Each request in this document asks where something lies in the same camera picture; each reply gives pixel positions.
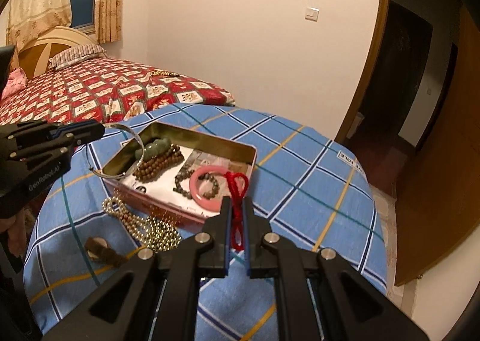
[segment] bed headboard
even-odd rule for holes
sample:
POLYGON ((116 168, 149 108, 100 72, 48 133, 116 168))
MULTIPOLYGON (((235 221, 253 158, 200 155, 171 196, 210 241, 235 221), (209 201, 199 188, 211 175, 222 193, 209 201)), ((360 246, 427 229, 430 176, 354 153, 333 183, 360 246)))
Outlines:
POLYGON ((68 27, 55 27, 38 39, 26 45, 18 54, 20 67, 29 80, 44 74, 49 67, 49 59, 74 46, 97 44, 84 33, 68 27))

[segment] wooden door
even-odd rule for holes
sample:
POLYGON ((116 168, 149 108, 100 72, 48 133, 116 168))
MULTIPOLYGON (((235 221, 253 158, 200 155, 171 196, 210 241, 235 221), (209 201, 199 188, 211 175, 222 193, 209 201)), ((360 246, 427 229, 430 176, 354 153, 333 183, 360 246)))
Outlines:
POLYGON ((425 70, 432 31, 429 22, 390 2, 377 64, 359 110, 365 117, 362 126, 397 138, 425 70))
POLYGON ((397 192, 400 285, 449 255, 480 222, 480 32, 464 7, 445 104, 397 192))

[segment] fabric label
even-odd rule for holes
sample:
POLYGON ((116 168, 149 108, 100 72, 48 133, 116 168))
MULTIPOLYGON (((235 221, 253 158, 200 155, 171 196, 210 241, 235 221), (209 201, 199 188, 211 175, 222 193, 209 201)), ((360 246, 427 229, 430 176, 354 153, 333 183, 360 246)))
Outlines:
POLYGON ((337 154, 337 158, 341 159, 343 162, 346 164, 349 164, 351 167, 353 167, 358 173, 360 173, 365 179, 367 179, 367 176, 365 172, 363 171, 362 167, 358 162, 355 160, 352 160, 349 156, 347 156, 344 152, 341 150, 337 154))

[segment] floor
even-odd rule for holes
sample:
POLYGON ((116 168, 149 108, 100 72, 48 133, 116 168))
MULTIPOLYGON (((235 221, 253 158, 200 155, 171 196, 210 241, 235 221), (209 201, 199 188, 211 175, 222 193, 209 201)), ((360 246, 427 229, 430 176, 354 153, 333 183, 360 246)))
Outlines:
POLYGON ((395 197, 395 182, 415 148, 399 136, 380 133, 363 122, 346 146, 357 156, 370 184, 395 197))
POLYGON ((387 253, 387 298, 411 317, 415 303, 417 280, 397 287, 395 267, 397 265, 397 221, 395 219, 395 199, 380 189, 370 186, 375 206, 382 222, 383 239, 387 253))

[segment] red string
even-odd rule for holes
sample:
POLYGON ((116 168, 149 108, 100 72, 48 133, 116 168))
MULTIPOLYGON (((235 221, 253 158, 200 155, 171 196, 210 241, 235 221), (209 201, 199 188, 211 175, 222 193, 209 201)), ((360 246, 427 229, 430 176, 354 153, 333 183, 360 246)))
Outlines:
POLYGON ((233 216, 232 216, 232 231, 230 234, 230 245, 235 250, 243 250, 243 223, 242 223, 242 200, 248 190, 248 177, 243 173, 225 173, 224 177, 229 185, 230 195, 233 203, 233 216), (235 181, 237 177, 241 177, 244 181, 243 191, 239 192, 238 184, 235 181), (240 235, 241 241, 237 241, 237 232, 240 235))

